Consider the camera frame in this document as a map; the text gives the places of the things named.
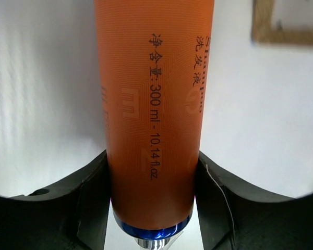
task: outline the black holder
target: black holder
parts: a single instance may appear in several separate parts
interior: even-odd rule
[[[209,173],[221,187],[211,179]],[[277,195],[200,155],[196,201],[204,250],[312,250],[313,194]],[[0,250],[103,250],[110,203],[106,153],[29,196],[0,197]]]

